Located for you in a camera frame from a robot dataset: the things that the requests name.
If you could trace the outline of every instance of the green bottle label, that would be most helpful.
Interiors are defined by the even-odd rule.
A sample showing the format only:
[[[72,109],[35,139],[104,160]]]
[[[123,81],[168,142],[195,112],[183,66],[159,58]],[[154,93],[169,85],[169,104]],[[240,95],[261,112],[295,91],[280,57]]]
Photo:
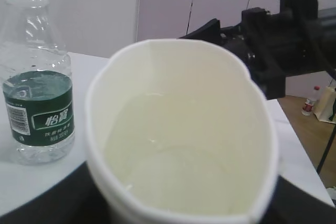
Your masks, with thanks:
[[[20,143],[30,146],[52,145],[74,132],[72,85],[62,95],[47,100],[13,98],[5,92],[5,88],[4,95],[12,135]]]

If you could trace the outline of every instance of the small water bottle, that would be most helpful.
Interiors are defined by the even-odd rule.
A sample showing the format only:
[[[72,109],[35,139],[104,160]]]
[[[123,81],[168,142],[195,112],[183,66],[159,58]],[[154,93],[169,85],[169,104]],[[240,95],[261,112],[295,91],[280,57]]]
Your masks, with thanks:
[[[304,103],[304,106],[302,108],[302,114],[303,115],[310,115],[314,104],[316,103],[318,99],[318,91],[320,90],[319,86],[314,87],[314,91],[312,92],[311,96],[306,99],[306,102]]]
[[[50,23],[49,0],[6,0],[0,79],[19,161],[48,163],[75,139],[71,63]]]

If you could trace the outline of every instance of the paper cup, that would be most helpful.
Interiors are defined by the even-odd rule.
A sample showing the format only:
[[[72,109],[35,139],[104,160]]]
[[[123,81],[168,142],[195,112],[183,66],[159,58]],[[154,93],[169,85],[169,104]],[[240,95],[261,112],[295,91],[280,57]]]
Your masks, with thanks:
[[[226,167],[230,183],[223,184],[218,192],[228,192],[223,204],[223,208],[230,207],[228,212],[188,215],[148,206],[126,190],[121,178],[107,164],[104,149],[118,114],[130,99],[143,93],[192,97],[225,94],[217,99],[229,104],[223,122],[229,130],[223,134],[223,141],[215,142],[209,137],[197,144],[183,144],[206,149]],[[127,46],[113,55],[93,80],[85,112],[89,169],[110,207],[124,223],[258,223],[267,209],[278,176],[276,132],[265,97],[251,81],[244,64],[229,51],[182,39],[147,40]],[[122,169],[124,160],[116,160],[115,167]]]

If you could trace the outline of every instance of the barcode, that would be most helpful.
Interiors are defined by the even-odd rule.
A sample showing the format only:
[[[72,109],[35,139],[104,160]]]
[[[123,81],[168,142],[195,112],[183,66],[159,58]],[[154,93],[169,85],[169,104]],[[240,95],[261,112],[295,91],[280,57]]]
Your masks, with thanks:
[[[7,110],[12,130],[29,136],[30,130],[26,109],[7,104]]]

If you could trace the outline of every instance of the black tabletop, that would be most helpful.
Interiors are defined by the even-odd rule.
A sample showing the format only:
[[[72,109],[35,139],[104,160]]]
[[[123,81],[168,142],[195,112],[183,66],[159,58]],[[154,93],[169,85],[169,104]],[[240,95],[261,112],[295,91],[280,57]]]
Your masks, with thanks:
[[[108,206],[93,183],[86,163],[31,202],[0,217],[0,224],[112,223]],[[335,224],[336,209],[311,197],[279,176],[260,224]]]

